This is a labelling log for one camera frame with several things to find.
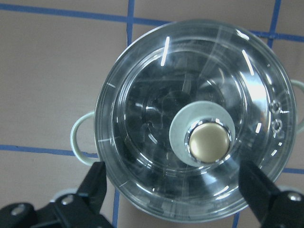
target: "pot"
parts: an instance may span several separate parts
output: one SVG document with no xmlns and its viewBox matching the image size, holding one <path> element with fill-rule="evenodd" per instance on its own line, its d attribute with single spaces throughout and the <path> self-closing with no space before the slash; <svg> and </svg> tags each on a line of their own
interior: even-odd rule
<svg viewBox="0 0 304 228">
<path fill-rule="evenodd" d="M 210 20 L 170 23 L 119 56 L 71 145 L 83 163 L 96 161 L 76 142 L 78 126 L 94 116 L 98 157 L 133 205 L 171 221 L 215 220 L 247 206 L 241 160 L 272 181 L 283 170 L 297 131 L 294 98 L 282 64 L 249 31 Z"/>
</svg>

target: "pot lid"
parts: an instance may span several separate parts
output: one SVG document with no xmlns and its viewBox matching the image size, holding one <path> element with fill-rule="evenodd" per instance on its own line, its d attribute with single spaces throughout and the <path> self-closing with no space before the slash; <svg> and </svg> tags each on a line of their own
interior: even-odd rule
<svg viewBox="0 0 304 228">
<path fill-rule="evenodd" d="M 99 95 L 95 139 L 135 206 L 182 222 L 241 210 L 242 159 L 275 180 L 295 136 L 295 99 L 274 53 L 250 32 L 192 20 L 136 40 Z"/>
</svg>

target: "white handle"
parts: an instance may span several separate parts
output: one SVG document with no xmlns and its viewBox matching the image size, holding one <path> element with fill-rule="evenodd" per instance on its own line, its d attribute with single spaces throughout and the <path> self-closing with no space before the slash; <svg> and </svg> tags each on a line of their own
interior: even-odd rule
<svg viewBox="0 0 304 228">
<path fill-rule="evenodd" d="M 86 157 L 79 149 L 78 144 L 77 144 L 77 130 L 82 124 L 83 121 L 87 120 L 88 118 L 91 118 L 94 116 L 94 111 L 91 111 L 84 116 L 80 117 L 74 124 L 71 130 L 71 135 L 70 135 L 70 142 L 71 142 L 71 147 L 72 151 L 74 152 L 75 156 L 84 164 L 86 165 L 93 165 L 94 162 L 99 161 L 99 159 L 96 158 L 89 158 Z"/>
<path fill-rule="evenodd" d="M 290 80 L 291 85 L 298 87 L 304 93 L 304 83 L 297 80 Z M 304 119 L 297 125 L 296 133 L 299 134 L 304 130 Z"/>
</svg>

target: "screw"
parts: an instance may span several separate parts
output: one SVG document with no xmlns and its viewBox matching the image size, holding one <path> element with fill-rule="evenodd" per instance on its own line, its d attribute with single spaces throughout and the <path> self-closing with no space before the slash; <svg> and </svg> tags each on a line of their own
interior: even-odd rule
<svg viewBox="0 0 304 228">
<path fill-rule="evenodd" d="M 67 204 L 70 204 L 71 202 L 73 202 L 74 200 L 74 196 L 73 195 L 67 195 L 66 197 L 64 197 L 62 200 L 61 200 L 61 203 L 63 205 L 67 205 Z"/>
<path fill-rule="evenodd" d="M 17 207 L 15 207 L 12 211 L 11 211 L 11 215 L 16 216 L 21 214 L 22 212 L 24 212 L 25 210 L 25 205 L 24 204 L 19 204 Z"/>
<path fill-rule="evenodd" d="M 297 192 L 290 192 L 290 193 L 288 193 L 287 197 L 292 201 L 300 202 L 302 200 L 301 195 Z"/>
</svg>

